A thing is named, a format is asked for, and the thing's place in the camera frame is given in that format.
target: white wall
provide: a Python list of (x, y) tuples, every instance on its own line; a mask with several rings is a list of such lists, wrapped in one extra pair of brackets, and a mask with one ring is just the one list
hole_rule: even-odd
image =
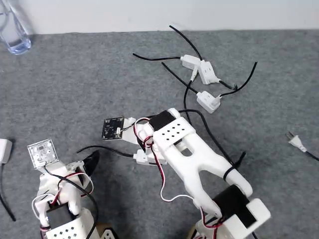
[(181, 30), (319, 28), (319, 0), (11, 1), (38, 34), (169, 30), (169, 24)]

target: black wire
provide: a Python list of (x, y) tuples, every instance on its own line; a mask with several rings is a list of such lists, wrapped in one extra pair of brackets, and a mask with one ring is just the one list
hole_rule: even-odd
[[(188, 92), (189, 87), (190, 87), (190, 85), (191, 85), (192, 82), (193, 82), (193, 81), (189, 81), (189, 83), (188, 83), (188, 85), (187, 85), (187, 87), (186, 87), (186, 90), (185, 90), (184, 100), (183, 100), (184, 110), (187, 110), (187, 107), (186, 107), (186, 97), (187, 97), (187, 92)], [(190, 117), (189, 117), (188, 112), (186, 111), (185, 113), (186, 113), (186, 117), (187, 117), (187, 120), (188, 120), (189, 124), (190, 124), (191, 126), (193, 126), (193, 124), (191, 123), (191, 120), (190, 120)]]
[(89, 239), (90, 236), (92, 235), (92, 233), (93, 233), (93, 231), (94, 231), (94, 229), (95, 229), (96, 223), (97, 223), (97, 221), (98, 221), (98, 219), (99, 219), (99, 208), (98, 208), (98, 205), (97, 205), (95, 199), (94, 199), (87, 191), (85, 191), (83, 188), (81, 188), (79, 185), (77, 185), (76, 183), (72, 182), (71, 180), (69, 180), (69, 179), (67, 179), (67, 178), (65, 178), (65, 177), (62, 177), (62, 176), (60, 176), (60, 175), (56, 175), (56, 174), (50, 173), (50, 172), (46, 169), (46, 166), (44, 166), (44, 170), (45, 170), (48, 174), (50, 174), (51, 176), (57, 177), (57, 178), (59, 178), (59, 179), (61, 179), (61, 180), (64, 180), (64, 181), (66, 181), (66, 182), (72, 184), (74, 187), (76, 187), (76, 188), (79, 189), (82, 193), (84, 193), (89, 199), (91, 199), (92, 203), (94, 204), (95, 210), (96, 210), (96, 215), (95, 215), (94, 223), (93, 223), (93, 225), (92, 225), (92, 227), (91, 227), (91, 230), (89, 231), (88, 235), (86, 236), (86, 239)]
[(176, 31), (179, 35), (181, 35), (182, 38), (184, 38), (189, 44), (190, 46), (194, 49), (194, 51), (196, 52), (196, 54), (198, 55), (200, 60), (203, 60), (203, 58), (201, 57), (200, 53), (198, 52), (197, 48), (194, 46), (194, 44), (183, 34), (181, 33), (179, 30), (177, 30), (175, 27), (173, 27), (172, 25), (169, 25), (169, 27), (171, 29), (173, 29), (174, 31)]
[(225, 87), (227, 87), (228, 89), (230, 89), (230, 90), (237, 90), (238, 89), (238, 87), (237, 87), (237, 85), (235, 84), (234, 85), (234, 87), (231, 87), (230, 85), (228, 85), (226, 82), (224, 82), (224, 81), (219, 81), (219, 83), (221, 83), (223, 86), (225, 86)]
[(180, 56), (169, 56), (169, 57), (161, 57), (161, 58), (148, 58), (144, 56), (140, 56), (136, 53), (133, 53), (133, 56), (136, 56), (140, 59), (147, 60), (147, 61), (162, 61), (162, 60), (170, 60), (170, 59), (180, 59)]
[(317, 156), (314, 156), (312, 153), (306, 151), (306, 154), (309, 155), (311, 158), (313, 158), (313, 159), (319, 161), (319, 158), (318, 158)]
[(123, 128), (122, 129), (122, 131), (126, 131), (126, 130), (128, 130), (130, 127), (132, 127), (134, 125), (134, 123), (133, 124), (131, 124), (130, 126), (127, 126), (126, 128)]
[(258, 239), (257, 235), (254, 232), (252, 232), (251, 235), (253, 235), (254, 239)]
[(251, 70), (248, 79), (245, 81), (245, 83), (244, 83), (241, 87), (239, 87), (239, 88), (238, 88), (237, 90), (235, 90), (235, 91), (221, 94), (220, 96), (231, 95), (231, 94), (233, 94), (233, 93), (236, 93), (236, 92), (240, 91), (242, 88), (244, 88), (244, 87), (247, 85), (247, 83), (250, 81), (250, 78), (253, 76), (256, 66), (257, 66), (257, 62), (255, 62), (254, 66), (253, 66), (253, 69)]
[(124, 156), (124, 157), (133, 158), (132, 154), (123, 153), (123, 152), (118, 151), (117, 149), (113, 149), (113, 148), (110, 148), (110, 147), (107, 147), (107, 146), (101, 146), (101, 145), (90, 145), (90, 146), (87, 146), (87, 147), (84, 147), (84, 148), (78, 150), (76, 153), (82, 152), (83, 150), (88, 149), (88, 148), (103, 148), (103, 149), (109, 150), (109, 151), (111, 151), (113, 153), (116, 153), (118, 155), (121, 155), (121, 156)]
[[(2, 188), (2, 164), (0, 165), (1, 169), (1, 176), (0, 176), (0, 184), (1, 184), (1, 188)], [(4, 209), (6, 210), (6, 212), (9, 214), (9, 216), (11, 217), (12, 221), (16, 221), (14, 214), (12, 213), (10, 207), (5, 203), (1, 193), (0, 193), (0, 202), (2, 204), (2, 206), (4, 207)]]
[(212, 134), (212, 132), (210, 131), (209, 127), (208, 127), (208, 124), (207, 124), (207, 121), (204, 117), (204, 115), (198, 111), (198, 110), (191, 110), (191, 109), (186, 109), (186, 110), (181, 110), (181, 111), (178, 111), (180, 113), (183, 113), (183, 112), (195, 112), (197, 113), (200, 117), (201, 117), (201, 120), (203, 121), (204, 123), (204, 126), (205, 126), (205, 129), (207, 131), (207, 133), (209, 134), (210, 138), (214, 141), (214, 143), (216, 144), (216, 146), (219, 148), (219, 150), (222, 152), (222, 154), (225, 156), (225, 158), (227, 159), (227, 161), (231, 164), (231, 165), (234, 165), (234, 162), (233, 160), (229, 157), (229, 155), (227, 154), (227, 152), (224, 150), (224, 148), (220, 145), (220, 143), (217, 141), (217, 139), (215, 138), (215, 136)]
[[(161, 63), (173, 76), (175, 76), (176, 79), (178, 79), (183, 85), (187, 87), (187, 84), (185, 81), (183, 81), (177, 74), (175, 74), (164, 62)], [(193, 89), (192, 87), (189, 87), (191, 91), (193, 91), (195, 94), (198, 93), (197, 90)]]

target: circuit board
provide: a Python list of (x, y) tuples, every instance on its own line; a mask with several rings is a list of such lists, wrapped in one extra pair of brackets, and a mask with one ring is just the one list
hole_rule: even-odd
[(104, 120), (102, 139), (121, 139), (123, 134), (124, 117), (110, 118)]
[(29, 145), (28, 151), (35, 169), (59, 161), (51, 139)]

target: cable connector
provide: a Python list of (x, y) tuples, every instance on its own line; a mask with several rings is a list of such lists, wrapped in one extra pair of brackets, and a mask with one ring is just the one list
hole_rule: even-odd
[(12, 142), (0, 138), (0, 163), (7, 163), (10, 157)]
[(204, 85), (218, 83), (220, 81), (220, 79), (215, 75), (214, 69), (209, 61), (202, 60), (198, 67), (198, 71)]
[(217, 110), (217, 108), (220, 106), (220, 96), (215, 98), (207, 91), (198, 92), (196, 95), (197, 102), (210, 114)]
[(194, 70), (194, 67), (199, 67), (200, 59), (191, 55), (184, 55), (180, 58), (182, 65), (190, 70)]
[(136, 160), (137, 164), (149, 165), (148, 156), (142, 149), (139, 149), (137, 153), (133, 154), (133, 159)]
[(302, 152), (306, 153), (307, 149), (303, 146), (303, 143), (301, 142), (298, 135), (294, 135), (289, 131), (288, 133), (286, 133), (286, 136), (288, 137), (288, 139), (290, 139), (288, 141), (289, 144), (293, 145), (294, 147), (297, 147)]

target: plastic bottle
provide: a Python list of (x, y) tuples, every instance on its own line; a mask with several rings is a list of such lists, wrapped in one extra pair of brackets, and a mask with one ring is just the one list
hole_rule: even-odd
[(0, 0), (0, 39), (15, 55), (23, 54), (31, 47), (29, 37), (6, 0)]

